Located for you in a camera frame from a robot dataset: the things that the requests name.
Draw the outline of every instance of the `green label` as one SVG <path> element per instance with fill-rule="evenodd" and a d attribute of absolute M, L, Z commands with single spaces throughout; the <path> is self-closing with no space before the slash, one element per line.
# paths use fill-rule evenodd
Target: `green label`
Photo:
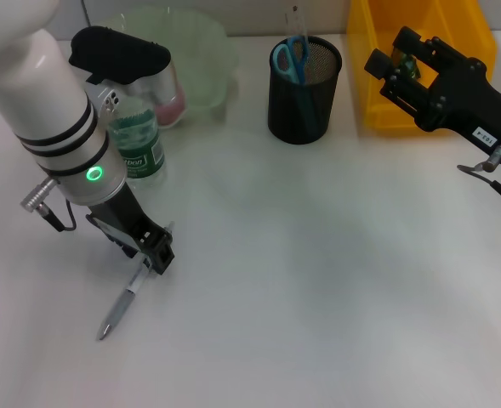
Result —
<path fill-rule="evenodd" d="M 142 179 L 151 176 L 161 168 L 165 161 L 162 144 L 159 141 L 159 132 L 156 137 L 138 149 L 118 149 L 128 167 L 128 177 Z"/>

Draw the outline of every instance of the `yellow bin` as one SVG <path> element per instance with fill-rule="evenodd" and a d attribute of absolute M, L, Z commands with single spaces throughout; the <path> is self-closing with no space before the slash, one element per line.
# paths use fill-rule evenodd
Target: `yellow bin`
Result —
<path fill-rule="evenodd" d="M 496 43 L 477 0 L 352 0 L 347 27 L 350 59 L 367 126 L 375 129 L 415 128 L 414 120 L 380 95 L 384 81 L 367 74 L 363 67 L 378 48 L 392 53 L 392 43 L 403 26 L 427 40 L 438 36 L 467 57 L 476 57 L 487 65 L 488 81 L 496 62 Z M 428 87 L 436 73 L 424 63 L 418 64 Z"/>

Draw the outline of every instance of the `white tabletop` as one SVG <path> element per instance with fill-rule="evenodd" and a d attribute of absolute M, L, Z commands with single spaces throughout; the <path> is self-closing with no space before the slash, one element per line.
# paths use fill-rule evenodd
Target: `white tabletop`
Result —
<path fill-rule="evenodd" d="M 165 133 L 168 177 L 139 194 L 176 259 L 102 343 L 135 261 L 87 208 L 64 234 L 19 208 L 43 173 L 0 117 L 0 408 L 501 406 L 501 198 L 456 170 L 484 155 L 359 129 L 327 39 L 345 65 L 306 146 L 266 125 L 280 38 L 233 39 L 226 111 Z"/>

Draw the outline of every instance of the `plastic bowl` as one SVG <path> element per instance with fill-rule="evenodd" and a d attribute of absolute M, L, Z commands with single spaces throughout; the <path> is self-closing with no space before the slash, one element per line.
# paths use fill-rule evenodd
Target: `plastic bowl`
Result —
<path fill-rule="evenodd" d="M 224 102 L 238 56 L 217 21 L 192 9 L 144 6 L 100 26 L 167 47 L 190 111 Z"/>

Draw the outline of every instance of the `pen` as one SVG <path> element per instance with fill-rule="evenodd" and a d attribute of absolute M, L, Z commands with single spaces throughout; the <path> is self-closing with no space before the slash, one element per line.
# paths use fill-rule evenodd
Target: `pen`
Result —
<path fill-rule="evenodd" d="M 116 303 L 112 307 L 109 314 L 106 316 L 105 321 L 100 327 L 98 339 L 103 340 L 106 336 L 114 330 L 117 324 L 122 319 L 129 305 L 133 302 L 137 291 L 140 289 L 141 285 L 145 281 L 146 277 L 150 273 L 151 262 L 146 257 L 140 264 L 139 270 L 137 273 L 131 278 L 128 286 L 123 290 L 120 297 L 117 299 Z"/>

